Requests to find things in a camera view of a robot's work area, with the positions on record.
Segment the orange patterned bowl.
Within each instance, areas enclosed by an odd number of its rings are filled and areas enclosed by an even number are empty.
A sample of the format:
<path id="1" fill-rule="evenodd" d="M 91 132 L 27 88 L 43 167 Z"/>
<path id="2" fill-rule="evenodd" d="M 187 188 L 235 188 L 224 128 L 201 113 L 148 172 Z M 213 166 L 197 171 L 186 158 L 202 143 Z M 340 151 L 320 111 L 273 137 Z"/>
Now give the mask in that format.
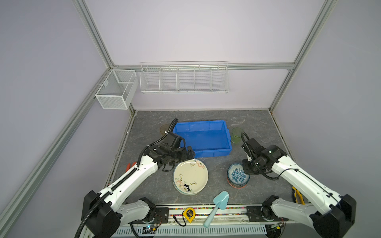
<path id="1" fill-rule="evenodd" d="M 232 187 L 234 187 L 234 188 L 236 188 L 236 189 L 241 189 L 241 188 L 244 188 L 244 187 L 246 187 L 247 186 L 247 183 L 245 183 L 245 184 L 235 184 L 235 183 L 233 183 L 231 180 L 229 180 L 229 179 L 227 179 L 227 181 L 228 181 L 228 183 L 232 186 Z"/>

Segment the blue patterned bowl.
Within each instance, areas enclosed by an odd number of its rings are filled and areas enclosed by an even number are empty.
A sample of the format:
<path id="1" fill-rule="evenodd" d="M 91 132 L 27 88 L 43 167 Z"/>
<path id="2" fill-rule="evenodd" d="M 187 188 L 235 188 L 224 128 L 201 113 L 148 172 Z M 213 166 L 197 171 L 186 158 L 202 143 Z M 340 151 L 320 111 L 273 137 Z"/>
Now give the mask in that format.
<path id="1" fill-rule="evenodd" d="M 244 173 L 242 164 L 231 164 L 227 170 L 227 178 L 235 184 L 245 184 L 250 180 L 250 175 Z"/>

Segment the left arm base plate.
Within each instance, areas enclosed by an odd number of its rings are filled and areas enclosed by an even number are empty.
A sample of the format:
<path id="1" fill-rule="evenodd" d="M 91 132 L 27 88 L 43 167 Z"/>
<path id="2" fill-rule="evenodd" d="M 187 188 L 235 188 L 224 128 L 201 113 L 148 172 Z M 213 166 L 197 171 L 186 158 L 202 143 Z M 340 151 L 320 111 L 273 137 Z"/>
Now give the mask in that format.
<path id="1" fill-rule="evenodd" d="M 133 224 L 167 224 L 169 217 L 169 207 L 156 207 L 147 218 L 135 220 Z"/>

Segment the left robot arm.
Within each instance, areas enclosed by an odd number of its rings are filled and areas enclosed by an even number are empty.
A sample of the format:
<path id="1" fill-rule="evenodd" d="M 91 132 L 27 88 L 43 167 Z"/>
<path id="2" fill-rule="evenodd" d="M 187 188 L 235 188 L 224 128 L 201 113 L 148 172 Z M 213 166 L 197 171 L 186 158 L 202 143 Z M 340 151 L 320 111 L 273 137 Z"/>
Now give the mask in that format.
<path id="1" fill-rule="evenodd" d="M 120 226 L 134 221 L 155 220 L 156 205 L 143 197 L 137 202 L 126 204 L 129 195 L 149 176 L 166 166 L 171 169 L 181 162 L 194 159 L 192 147 L 173 132 L 178 119 L 175 118 L 167 133 L 157 141 L 146 145 L 138 161 L 111 185 L 99 192 L 90 191 L 84 198 L 81 223 L 75 237 L 79 238 L 87 227 L 96 238 L 110 238 Z"/>

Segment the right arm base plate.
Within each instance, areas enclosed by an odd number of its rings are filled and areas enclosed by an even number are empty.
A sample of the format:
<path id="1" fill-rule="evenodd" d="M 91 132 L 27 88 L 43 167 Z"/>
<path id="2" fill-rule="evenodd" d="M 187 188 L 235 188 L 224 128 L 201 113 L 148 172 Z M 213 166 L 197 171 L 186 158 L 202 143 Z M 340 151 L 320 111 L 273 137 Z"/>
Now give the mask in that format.
<path id="1" fill-rule="evenodd" d="M 286 222 L 287 218 L 280 218 L 268 207 L 262 207 L 261 205 L 247 206 L 246 215 L 250 222 Z"/>

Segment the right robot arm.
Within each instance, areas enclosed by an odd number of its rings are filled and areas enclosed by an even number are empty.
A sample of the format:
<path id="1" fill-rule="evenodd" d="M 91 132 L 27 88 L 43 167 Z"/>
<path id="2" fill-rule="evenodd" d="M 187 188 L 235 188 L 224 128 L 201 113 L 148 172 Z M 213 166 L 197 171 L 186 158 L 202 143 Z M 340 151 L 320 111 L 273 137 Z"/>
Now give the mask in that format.
<path id="1" fill-rule="evenodd" d="M 242 161 L 247 175 L 260 174 L 276 181 L 285 179 L 309 203 L 286 201 L 272 195 L 262 203 L 258 215 L 270 221 L 286 218 L 313 228 L 322 238 L 342 238 L 355 223 L 356 200 L 328 188 L 297 165 L 276 145 L 267 148 L 241 133 L 242 148 L 247 158 Z"/>

